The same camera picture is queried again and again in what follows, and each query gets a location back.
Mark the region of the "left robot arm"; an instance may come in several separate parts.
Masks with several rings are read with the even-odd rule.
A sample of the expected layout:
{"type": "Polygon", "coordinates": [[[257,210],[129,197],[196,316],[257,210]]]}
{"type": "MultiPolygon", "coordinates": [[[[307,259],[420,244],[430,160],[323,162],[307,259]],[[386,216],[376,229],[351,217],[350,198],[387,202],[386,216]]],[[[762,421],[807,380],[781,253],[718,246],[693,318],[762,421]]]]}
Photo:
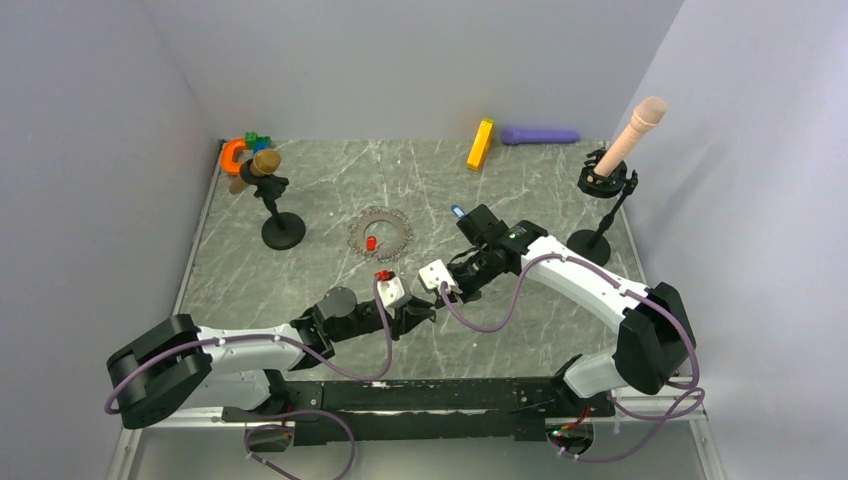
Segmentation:
{"type": "Polygon", "coordinates": [[[113,353],[112,390],[104,411],[127,429],[152,426],[185,409],[241,409],[264,420],[290,410],[284,375],[324,365],[353,380],[376,381],[389,370],[356,374],[332,362],[340,342],[376,332],[388,344],[436,317],[435,305],[399,279],[380,282],[370,301],[334,287],[298,318],[259,329],[215,329],[176,314],[113,353]]]}

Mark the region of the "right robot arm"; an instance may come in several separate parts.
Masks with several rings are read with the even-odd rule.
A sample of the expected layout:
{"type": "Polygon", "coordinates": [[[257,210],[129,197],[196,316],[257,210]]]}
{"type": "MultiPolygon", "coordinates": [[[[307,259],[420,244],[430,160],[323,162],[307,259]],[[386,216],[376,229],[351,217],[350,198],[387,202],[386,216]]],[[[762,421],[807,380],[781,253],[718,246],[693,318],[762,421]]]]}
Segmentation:
{"type": "Polygon", "coordinates": [[[453,303],[478,299],[484,286],[511,273],[519,284],[532,280],[565,296],[615,333],[614,346],[577,355],[557,371],[551,399],[560,413],[576,415],[591,397],[623,387],[654,395],[692,359],[696,341],[671,285],[649,287],[616,275],[530,221],[508,226],[484,204],[459,217],[457,226],[471,250],[451,264],[431,262],[418,278],[460,323],[481,331],[453,303]]]}

